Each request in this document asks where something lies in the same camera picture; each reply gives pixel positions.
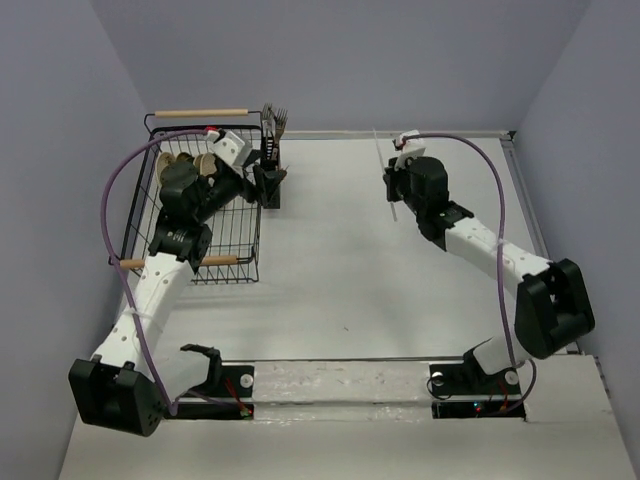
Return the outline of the plain cream plate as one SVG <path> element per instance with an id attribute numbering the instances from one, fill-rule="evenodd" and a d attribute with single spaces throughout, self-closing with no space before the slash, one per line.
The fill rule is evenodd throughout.
<path id="1" fill-rule="evenodd" d="M 214 175 L 217 171 L 215 156 L 212 153 L 198 155 L 194 160 L 194 166 L 198 169 L 199 174 L 204 177 Z"/>

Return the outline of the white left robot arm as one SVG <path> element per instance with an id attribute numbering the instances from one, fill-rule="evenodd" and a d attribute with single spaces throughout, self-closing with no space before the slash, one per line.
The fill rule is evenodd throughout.
<path id="1" fill-rule="evenodd" d="M 81 420 L 148 437 L 178 414 L 188 395 L 215 392 L 225 376 L 221 353 L 188 343 L 176 361 L 160 363 L 154 351 L 175 303 L 199 273 L 213 240 L 208 221 L 242 198 L 264 206 L 286 177 L 283 170 L 214 160 L 205 175 L 191 161 L 167 165 L 160 175 L 160 209 L 135 286 L 123 285 L 127 305 L 88 360 L 76 360 L 68 378 Z"/>

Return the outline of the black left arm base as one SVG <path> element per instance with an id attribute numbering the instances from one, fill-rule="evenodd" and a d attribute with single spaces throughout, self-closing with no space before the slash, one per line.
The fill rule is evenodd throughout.
<path id="1" fill-rule="evenodd" d="M 167 420 L 242 421 L 254 418 L 253 388 L 255 367 L 249 364 L 223 364 L 217 382 L 207 380 L 192 387 L 178 401 L 175 416 Z"/>

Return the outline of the all silver fork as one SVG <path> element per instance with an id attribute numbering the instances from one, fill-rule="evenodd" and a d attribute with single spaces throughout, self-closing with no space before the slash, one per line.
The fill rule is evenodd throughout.
<path id="1" fill-rule="evenodd" d="M 267 102 L 263 105 L 260 113 L 262 129 L 266 136 L 273 136 L 275 132 L 275 113 L 273 104 Z"/>

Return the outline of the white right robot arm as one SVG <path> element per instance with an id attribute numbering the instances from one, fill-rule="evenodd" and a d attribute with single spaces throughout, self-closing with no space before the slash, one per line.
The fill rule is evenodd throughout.
<path id="1" fill-rule="evenodd" d="M 580 267 L 500 239 L 473 212 L 451 200 L 440 160 L 393 157 L 383 180 L 388 201 L 407 206 L 427 241 L 494 280 L 500 301 L 514 302 L 501 313 L 500 333 L 464 354 L 460 379 L 468 390 L 482 392 L 498 373 L 528 360 L 546 359 L 594 330 Z"/>

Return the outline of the black perforated utensil caddy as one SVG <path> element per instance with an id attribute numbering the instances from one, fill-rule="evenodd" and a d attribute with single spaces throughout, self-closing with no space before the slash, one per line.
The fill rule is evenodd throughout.
<path id="1" fill-rule="evenodd" d="M 276 210 L 280 208 L 281 193 L 280 184 L 276 184 L 275 180 L 281 173 L 280 163 L 280 138 L 273 134 L 265 140 L 265 153 L 260 162 L 261 167 L 267 175 L 267 203 L 266 209 Z"/>

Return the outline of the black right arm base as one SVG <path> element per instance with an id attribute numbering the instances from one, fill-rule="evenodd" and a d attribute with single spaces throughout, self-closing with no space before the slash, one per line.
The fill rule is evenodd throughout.
<path id="1" fill-rule="evenodd" d="M 513 369 L 487 376 L 481 370 L 470 373 L 464 363 L 431 364 L 426 388 L 437 420 L 526 418 L 525 407 L 519 404 L 519 376 Z"/>

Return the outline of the black fork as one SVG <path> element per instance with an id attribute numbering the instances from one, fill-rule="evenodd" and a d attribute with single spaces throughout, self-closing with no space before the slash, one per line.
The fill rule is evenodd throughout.
<path id="1" fill-rule="evenodd" d="M 275 134 L 274 141 L 279 143 L 286 130 L 288 120 L 288 110 L 279 108 L 274 113 Z"/>

